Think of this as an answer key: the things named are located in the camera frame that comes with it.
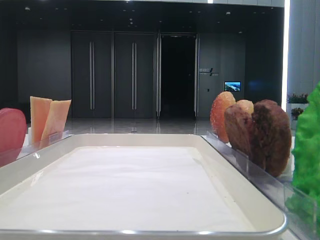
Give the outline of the brown meat patty inner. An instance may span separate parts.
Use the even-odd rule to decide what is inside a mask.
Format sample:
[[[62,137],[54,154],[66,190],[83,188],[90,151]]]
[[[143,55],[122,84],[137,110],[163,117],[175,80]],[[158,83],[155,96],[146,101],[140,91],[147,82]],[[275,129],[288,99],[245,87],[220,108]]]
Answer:
[[[251,114],[244,111],[239,104],[234,104],[224,112],[224,125],[231,147],[251,158],[251,134],[253,126]]]

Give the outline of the brown meat patty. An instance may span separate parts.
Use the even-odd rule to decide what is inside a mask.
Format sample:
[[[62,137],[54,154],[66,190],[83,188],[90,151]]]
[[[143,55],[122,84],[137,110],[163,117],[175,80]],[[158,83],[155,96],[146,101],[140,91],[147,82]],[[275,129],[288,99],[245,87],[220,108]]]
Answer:
[[[251,114],[244,111],[239,104],[234,104],[224,112],[224,125],[231,147],[251,158],[251,134],[253,126]]]
[[[273,177],[287,167],[292,145],[289,117],[272,100],[254,104],[250,160]]]

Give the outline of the orange cheese slice right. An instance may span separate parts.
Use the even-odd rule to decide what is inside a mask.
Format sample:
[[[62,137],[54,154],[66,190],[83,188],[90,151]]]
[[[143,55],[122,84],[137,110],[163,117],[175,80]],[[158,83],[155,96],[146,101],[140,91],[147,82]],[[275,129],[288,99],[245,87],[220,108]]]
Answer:
[[[50,143],[50,136],[54,140],[62,138],[68,117],[71,100],[54,100],[50,104],[48,117],[41,136],[40,147],[44,148]]]

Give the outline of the orange cheese slice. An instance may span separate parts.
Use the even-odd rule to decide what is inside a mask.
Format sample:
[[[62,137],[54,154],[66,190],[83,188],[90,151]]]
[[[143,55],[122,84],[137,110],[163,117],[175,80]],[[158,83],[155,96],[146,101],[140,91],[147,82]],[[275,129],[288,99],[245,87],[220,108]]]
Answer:
[[[52,99],[30,96],[31,143],[42,139]]]
[[[54,140],[62,138],[68,117],[71,100],[54,100],[50,104],[48,117],[41,136],[40,147],[44,148],[50,143],[50,136]]]

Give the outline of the brown meat patty outer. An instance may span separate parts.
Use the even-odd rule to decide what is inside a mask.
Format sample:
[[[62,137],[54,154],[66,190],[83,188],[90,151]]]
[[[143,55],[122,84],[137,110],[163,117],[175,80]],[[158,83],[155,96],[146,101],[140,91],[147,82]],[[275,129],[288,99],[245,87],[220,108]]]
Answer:
[[[292,145],[289,117],[272,100],[254,104],[250,160],[273,177],[287,167]]]

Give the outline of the orange cheese slice left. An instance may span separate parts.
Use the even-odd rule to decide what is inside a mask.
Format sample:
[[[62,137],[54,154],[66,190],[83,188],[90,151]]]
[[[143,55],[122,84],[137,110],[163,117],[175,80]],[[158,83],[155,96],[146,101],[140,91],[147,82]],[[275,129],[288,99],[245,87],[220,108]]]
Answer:
[[[31,143],[42,139],[52,99],[30,96]]]

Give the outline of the green lettuce leaf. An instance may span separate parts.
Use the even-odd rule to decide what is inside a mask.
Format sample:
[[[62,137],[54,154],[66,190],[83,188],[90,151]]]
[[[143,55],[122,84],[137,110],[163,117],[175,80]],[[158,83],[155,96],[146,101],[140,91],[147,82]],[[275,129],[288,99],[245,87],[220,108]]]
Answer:
[[[320,237],[320,85],[307,97],[308,107],[297,118],[292,185],[298,190],[286,205]]]

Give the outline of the dark double doors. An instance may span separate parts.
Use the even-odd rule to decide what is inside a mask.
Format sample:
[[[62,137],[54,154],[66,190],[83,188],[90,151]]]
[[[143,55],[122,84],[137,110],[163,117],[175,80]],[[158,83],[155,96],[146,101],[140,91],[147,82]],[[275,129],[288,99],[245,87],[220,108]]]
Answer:
[[[155,45],[154,33],[74,31],[73,117],[155,118]]]

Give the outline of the bun slice far right outer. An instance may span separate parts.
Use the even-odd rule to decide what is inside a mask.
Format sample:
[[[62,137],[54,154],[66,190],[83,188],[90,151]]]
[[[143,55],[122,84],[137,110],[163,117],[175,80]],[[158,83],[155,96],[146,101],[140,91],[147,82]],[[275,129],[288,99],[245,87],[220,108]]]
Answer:
[[[229,142],[225,128],[225,110],[235,103],[233,94],[229,91],[223,91],[215,98],[211,106],[210,124],[212,131],[223,143]]]

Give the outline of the bun slice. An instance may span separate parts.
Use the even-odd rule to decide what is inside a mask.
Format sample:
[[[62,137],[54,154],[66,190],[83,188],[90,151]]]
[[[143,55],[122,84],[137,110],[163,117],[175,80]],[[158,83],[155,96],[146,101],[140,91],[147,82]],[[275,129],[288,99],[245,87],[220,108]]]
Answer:
[[[254,104],[252,101],[242,99],[237,101],[236,104],[239,105],[243,111],[250,115],[254,112]]]
[[[235,103],[233,94],[229,91],[223,91],[215,98],[211,106],[210,124],[212,131],[223,143],[229,142],[225,128],[225,110]]]

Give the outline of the bun slice far right inner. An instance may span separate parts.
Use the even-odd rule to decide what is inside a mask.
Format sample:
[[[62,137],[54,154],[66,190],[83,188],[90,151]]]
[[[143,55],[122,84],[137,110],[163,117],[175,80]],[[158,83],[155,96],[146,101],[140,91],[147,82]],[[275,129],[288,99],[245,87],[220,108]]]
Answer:
[[[252,101],[242,99],[237,101],[236,104],[239,105],[243,111],[250,115],[254,112],[254,104]]]

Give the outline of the white metal tray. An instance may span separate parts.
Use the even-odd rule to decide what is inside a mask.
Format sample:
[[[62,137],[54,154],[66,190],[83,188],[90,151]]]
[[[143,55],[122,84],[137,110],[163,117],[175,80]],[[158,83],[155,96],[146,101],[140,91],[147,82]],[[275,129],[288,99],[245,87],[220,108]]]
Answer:
[[[0,169],[3,240],[277,240],[286,228],[198,135],[72,135]]]

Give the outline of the potted flower plants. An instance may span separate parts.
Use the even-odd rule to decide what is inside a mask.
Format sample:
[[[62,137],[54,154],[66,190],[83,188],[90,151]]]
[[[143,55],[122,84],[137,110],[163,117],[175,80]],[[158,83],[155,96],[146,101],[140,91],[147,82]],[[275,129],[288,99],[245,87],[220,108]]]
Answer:
[[[309,105],[308,94],[288,94],[286,99],[286,112],[289,119],[297,120],[298,116],[304,111],[304,109]]]

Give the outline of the small wall display screen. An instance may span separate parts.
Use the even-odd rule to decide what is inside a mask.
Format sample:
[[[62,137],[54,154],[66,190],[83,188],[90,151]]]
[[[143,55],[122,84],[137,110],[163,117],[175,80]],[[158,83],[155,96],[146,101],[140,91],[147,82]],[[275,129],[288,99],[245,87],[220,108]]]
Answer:
[[[240,92],[241,82],[240,81],[225,81],[224,91],[226,92]]]

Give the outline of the clear front rail left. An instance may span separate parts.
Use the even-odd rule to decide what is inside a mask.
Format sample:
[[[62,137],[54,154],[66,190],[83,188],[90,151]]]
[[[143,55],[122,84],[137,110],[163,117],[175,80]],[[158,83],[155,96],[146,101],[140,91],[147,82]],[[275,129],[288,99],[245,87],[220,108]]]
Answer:
[[[4,167],[10,163],[15,162],[16,160],[25,157],[29,154],[33,154],[45,147],[48,147],[60,140],[63,140],[67,137],[69,137],[71,134],[69,134],[69,131],[63,131],[63,132],[56,132],[51,135],[49,135],[46,139],[41,140],[36,143],[29,143],[28,145],[22,146],[17,149],[11,149],[8,151],[5,151],[0,154],[0,166]]]

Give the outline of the clear rail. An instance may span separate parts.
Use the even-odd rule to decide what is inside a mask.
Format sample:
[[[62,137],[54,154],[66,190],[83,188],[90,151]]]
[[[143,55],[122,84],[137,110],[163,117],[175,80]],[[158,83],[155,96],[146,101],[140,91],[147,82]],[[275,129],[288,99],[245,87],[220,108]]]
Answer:
[[[288,229],[299,240],[320,238],[320,207],[317,201],[292,185],[293,171],[273,177],[208,131],[205,139],[288,218]]]
[[[4,167],[10,163],[15,162],[16,160],[25,157],[29,154],[33,154],[45,147],[48,147],[60,140],[63,140],[67,137],[69,137],[71,134],[69,134],[69,131],[63,131],[63,132],[56,132],[51,135],[49,135],[46,139],[41,140],[36,143],[29,143],[28,145],[22,146],[17,149],[11,149],[8,151],[5,151],[0,154],[0,166]]]

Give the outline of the clear front rail right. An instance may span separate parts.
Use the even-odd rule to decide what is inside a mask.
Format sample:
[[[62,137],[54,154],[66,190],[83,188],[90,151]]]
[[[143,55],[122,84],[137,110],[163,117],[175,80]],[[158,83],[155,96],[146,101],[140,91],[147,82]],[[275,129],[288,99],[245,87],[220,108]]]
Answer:
[[[273,177],[208,131],[205,139],[288,218],[288,229],[299,240],[320,238],[320,207],[317,201],[292,185],[293,171]]]

